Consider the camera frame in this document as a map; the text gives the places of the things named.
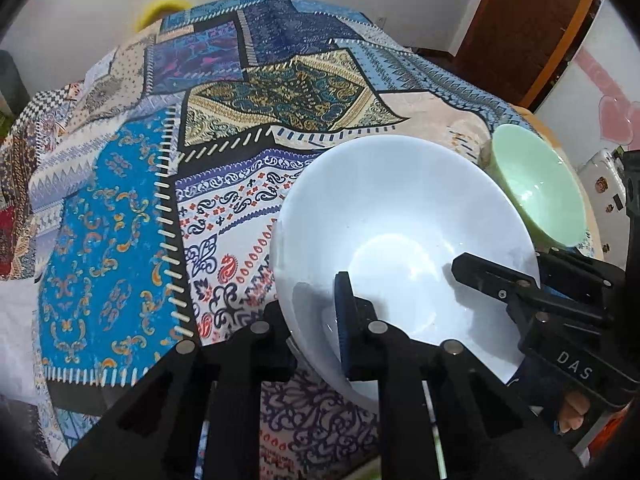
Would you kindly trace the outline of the person right hand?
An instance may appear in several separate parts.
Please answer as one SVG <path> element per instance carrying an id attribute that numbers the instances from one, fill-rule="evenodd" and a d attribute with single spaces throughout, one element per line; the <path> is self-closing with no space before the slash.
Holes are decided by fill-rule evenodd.
<path id="1" fill-rule="evenodd" d="M 568 392 L 561 403 L 556 426 L 559 434 L 578 430 L 590 410 L 590 400 L 579 391 Z"/>

